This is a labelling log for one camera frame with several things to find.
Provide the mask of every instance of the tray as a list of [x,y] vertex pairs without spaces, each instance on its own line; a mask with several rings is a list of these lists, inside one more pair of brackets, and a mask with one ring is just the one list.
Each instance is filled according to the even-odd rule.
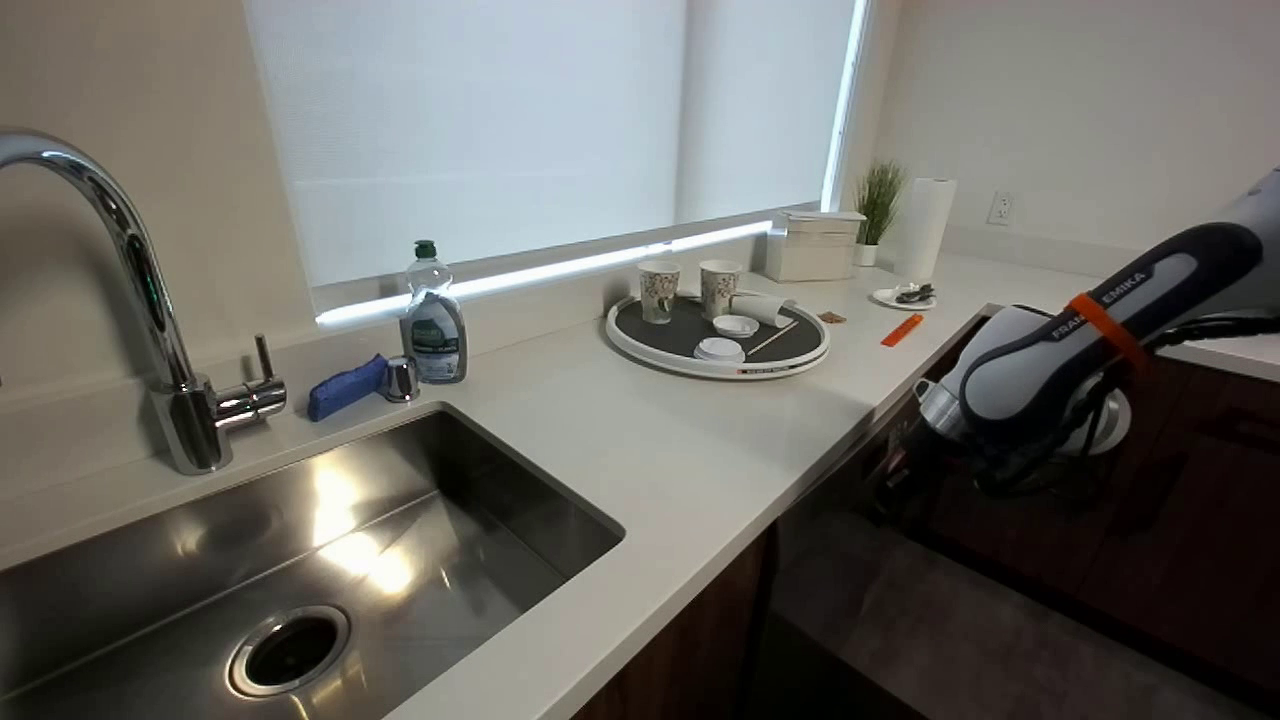
[[664,374],[706,381],[781,381],[816,367],[834,349],[830,326],[813,313],[790,303],[785,317],[797,326],[785,332],[762,326],[752,340],[742,340],[748,351],[742,365],[691,355],[699,340],[716,335],[712,321],[706,321],[706,303],[691,298],[676,298],[673,326],[643,326],[641,302],[619,302],[604,313],[604,335],[616,351]]

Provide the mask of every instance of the small potted plant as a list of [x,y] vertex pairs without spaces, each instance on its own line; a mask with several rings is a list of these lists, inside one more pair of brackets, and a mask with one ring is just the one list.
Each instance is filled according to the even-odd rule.
[[893,199],[905,190],[905,172],[897,163],[872,163],[863,199],[855,214],[863,214],[863,226],[855,233],[855,259],[875,263],[875,250],[886,242],[886,227],[893,221]]

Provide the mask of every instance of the chrome faucet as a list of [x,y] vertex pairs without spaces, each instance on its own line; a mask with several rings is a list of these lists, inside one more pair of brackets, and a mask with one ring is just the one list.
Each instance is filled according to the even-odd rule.
[[107,226],[135,298],[135,321],[150,329],[158,367],[166,385],[151,385],[151,409],[166,428],[166,444],[180,473],[214,473],[229,464],[229,428],[266,422],[285,409],[287,388],[274,374],[267,344],[255,335],[255,355],[266,381],[244,393],[214,393],[214,385],[191,367],[184,335],[178,329],[172,303],[166,298],[161,273],[150,252],[150,233],[133,214],[124,190],[85,152],[39,133],[0,133],[0,169],[35,163],[68,182]]

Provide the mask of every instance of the stainless steel sink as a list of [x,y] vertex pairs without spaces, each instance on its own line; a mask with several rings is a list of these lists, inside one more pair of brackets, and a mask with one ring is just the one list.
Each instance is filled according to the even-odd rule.
[[0,715],[386,715],[625,528],[458,413],[0,578]]

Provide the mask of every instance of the dark cabinet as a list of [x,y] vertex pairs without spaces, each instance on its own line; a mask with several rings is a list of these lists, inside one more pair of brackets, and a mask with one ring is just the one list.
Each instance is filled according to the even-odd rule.
[[1280,385],[1155,360],[1138,428],[1050,497],[945,477],[926,538],[1280,704]]
[[579,720],[742,715],[774,560],[775,533],[770,528],[579,707]]

